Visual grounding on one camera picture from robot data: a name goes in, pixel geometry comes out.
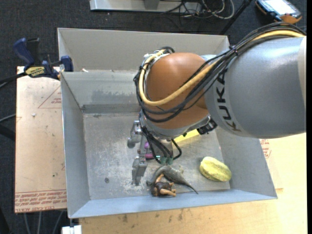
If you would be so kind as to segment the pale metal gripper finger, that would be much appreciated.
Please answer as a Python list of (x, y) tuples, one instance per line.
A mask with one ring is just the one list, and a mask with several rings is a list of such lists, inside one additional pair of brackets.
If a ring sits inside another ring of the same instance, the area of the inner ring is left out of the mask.
[(148, 166), (148, 164), (146, 162), (146, 158), (145, 157), (140, 157), (140, 159), (139, 159), (139, 175), (141, 177), (144, 176), (145, 171), (147, 169), (147, 166)]
[(135, 157), (132, 164), (132, 184), (135, 186), (138, 186), (140, 183), (139, 169), (140, 169), (140, 158)]

